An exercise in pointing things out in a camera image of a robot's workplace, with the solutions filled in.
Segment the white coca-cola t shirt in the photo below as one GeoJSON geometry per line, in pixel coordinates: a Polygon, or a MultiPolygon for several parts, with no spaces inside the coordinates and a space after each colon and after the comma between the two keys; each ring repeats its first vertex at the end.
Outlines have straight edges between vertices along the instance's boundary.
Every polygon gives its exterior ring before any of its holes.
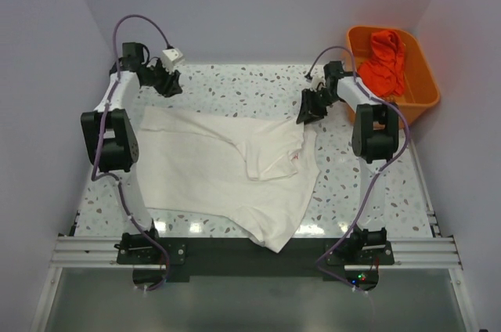
{"type": "Polygon", "coordinates": [[[299,228],[319,168],[315,130],[148,106],[137,132],[147,208],[225,217],[280,252],[299,228]]]}

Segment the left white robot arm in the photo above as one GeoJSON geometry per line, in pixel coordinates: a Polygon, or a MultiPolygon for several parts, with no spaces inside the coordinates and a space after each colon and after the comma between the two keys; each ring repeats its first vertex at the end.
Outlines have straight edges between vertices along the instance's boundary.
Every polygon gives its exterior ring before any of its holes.
{"type": "Polygon", "coordinates": [[[81,115],[80,122],[92,164],[91,180],[110,182],[124,218],[121,248],[134,247],[138,258],[154,263],[161,257],[162,244],[139,189],[139,142],[128,109],[143,86],[166,97],[182,93],[175,66],[183,54],[169,45],[160,56],[150,58],[147,47],[138,42],[126,42],[122,49],[124,56],[109,71],[104,97],[94,110],[81,115]]]}

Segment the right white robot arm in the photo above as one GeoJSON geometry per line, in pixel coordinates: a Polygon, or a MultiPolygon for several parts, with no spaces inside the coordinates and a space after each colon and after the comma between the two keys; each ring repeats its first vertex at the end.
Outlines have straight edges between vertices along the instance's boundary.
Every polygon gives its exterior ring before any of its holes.
{"type": "Polygon", "coordinates": [[[332,61],[323,70],[324,79],[318,86],[301,92],[296,123],[323,119],[336,102],[346,103],[355,112],[351,148],[359,159],[361,201],[348,230],[350,236],[339,247],[348,249],[354,262],[365,264],[387,243],[384,173],[399,147],[398,110],[377,98],[342,62],[332,61]]]}

